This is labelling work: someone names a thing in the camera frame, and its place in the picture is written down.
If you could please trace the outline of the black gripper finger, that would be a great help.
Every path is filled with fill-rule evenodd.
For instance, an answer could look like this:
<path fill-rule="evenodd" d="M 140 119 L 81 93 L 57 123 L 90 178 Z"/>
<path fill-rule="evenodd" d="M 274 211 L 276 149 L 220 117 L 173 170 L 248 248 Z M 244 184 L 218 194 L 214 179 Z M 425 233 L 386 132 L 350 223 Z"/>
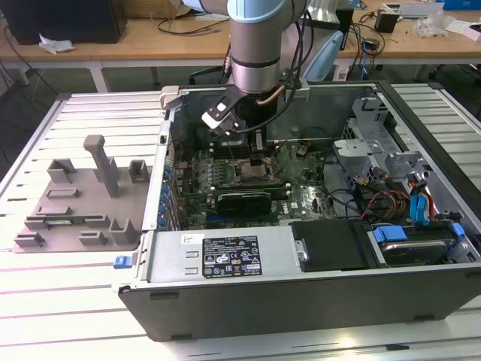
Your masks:
<path fill-rule="evenodd" d="M 253 133 L 250 146 L 250 165 L 261 165 L 265 157 L 265 140 L 261 129 L 257 129 Z"/>

